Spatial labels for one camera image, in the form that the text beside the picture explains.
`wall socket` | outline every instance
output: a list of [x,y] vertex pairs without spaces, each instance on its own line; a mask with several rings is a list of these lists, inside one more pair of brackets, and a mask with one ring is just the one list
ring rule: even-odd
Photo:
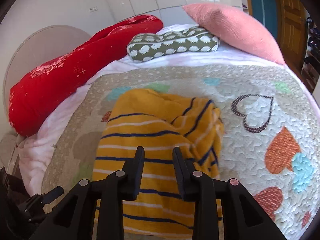
[[94,11],[98,11],[97,6],[89,8],[89,12],[94,12]]

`white bedsheet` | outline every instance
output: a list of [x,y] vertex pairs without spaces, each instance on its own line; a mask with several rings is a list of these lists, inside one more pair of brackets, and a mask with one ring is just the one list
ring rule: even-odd
[[[159,34],[169,31],[181,31],[194,25],[172,25],[163,28]],[[259,65],[259,66],[279,66],[286,68],[300,83],[301,88],[309,98],[315,109],[318,120],[320,121],[320,110],[296,75],[287,66],[280,66],[268,60],[250,55],[246,52],[233,48],[224,42],[216,52],[185,52],[163,56],[144,63],[133,63],[128,56],[119,61],[111,62],[101,69],[96,75],[79,87],[70,97],[65,99],[44,121],[37,134],[26,138],[18,146],[20,156],[19,166],[24,185],[30,195],[41,193],[41,184],[44,173],[52,159],[54,146],[67,126],[72,114],[84,100],[92,83],[100,76],[105,74],[123,73],[138,68],[156,68],[163,66],[204,66],[209,64],[225,65]]]

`wooden door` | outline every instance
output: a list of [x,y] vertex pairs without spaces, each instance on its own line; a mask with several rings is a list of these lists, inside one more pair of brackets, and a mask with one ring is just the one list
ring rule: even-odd
[[290,68],[300,71],[307,47],[306,10],[299,0],[278,0],[278,44]]

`pillow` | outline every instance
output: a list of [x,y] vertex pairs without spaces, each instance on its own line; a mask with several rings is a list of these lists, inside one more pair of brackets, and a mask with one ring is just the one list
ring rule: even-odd
[[110,62],[124,57],[135,35],[156,33],[162,28],[157,17],[136,16],[98,32],[72,52],[36,67],[10,90],[11,126],[20,135],[35,134],[48,115],[78,87]]
[[192,52],[216,51],[219,38],[206,29],[195,26],[181,32],[167,32],[162,35],[140,33],[127,46],[129,58],[136,63],[152,60],[164,55]]
[[238,8],[217,3],[195,3],[182,8],[196,23],[231,46],[285,65],[271,33],[259,21]]

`towel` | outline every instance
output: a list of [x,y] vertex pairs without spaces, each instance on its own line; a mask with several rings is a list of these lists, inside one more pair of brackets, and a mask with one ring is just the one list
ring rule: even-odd
[[223,133],[220,109],[212,99],[149,89],[129,90],[119,97],[99,142],[92,178],[101,180],[120,170],[138,146],[144,147],[140,193],[134,202],[123,201],[125,232],[191,237],[195,204],[179,195],[172,150],[180,147],[197,170],[217,178]]

